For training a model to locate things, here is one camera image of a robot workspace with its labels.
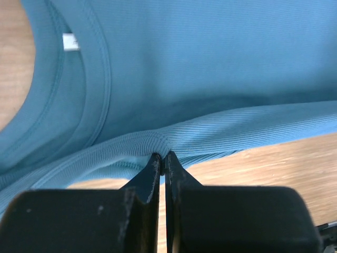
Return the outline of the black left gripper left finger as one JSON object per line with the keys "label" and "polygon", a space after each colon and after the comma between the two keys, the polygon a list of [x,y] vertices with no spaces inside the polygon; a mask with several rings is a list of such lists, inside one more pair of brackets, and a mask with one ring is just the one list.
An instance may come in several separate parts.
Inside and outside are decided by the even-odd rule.
{"label": "black left gripper left finger", "polygon": [[118,190],[31,190],[1,221],[1,252],[156,252],[161,158]]}

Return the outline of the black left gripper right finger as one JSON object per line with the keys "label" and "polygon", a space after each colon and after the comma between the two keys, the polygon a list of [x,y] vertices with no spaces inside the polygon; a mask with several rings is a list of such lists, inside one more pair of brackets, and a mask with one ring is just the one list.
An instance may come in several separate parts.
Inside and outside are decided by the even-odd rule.
{"label": "black left gripper right finger", "polygon": [[288,187],[204,186],[175,153],[164,160],[168,252],[320,252],[301,196]]}

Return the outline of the blue tank top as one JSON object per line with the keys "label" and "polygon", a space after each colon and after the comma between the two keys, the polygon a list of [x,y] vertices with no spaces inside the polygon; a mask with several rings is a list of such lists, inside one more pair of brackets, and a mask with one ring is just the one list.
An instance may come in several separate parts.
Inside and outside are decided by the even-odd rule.
{"label": "blue tank top", "polygon": [[336,1],[23,1],[28,96],[1,131],[1,212],[30,189],[134,177],[336,131]]}

